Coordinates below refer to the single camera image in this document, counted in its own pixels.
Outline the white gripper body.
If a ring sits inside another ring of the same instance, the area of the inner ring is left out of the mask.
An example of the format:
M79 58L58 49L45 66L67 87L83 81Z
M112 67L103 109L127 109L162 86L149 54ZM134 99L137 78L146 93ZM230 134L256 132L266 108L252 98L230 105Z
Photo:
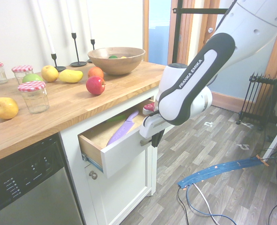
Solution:
M160 115L153 115L143 120L139 133L143 138L148 139L164 129L169 131L173 127L174 125L165 121Z

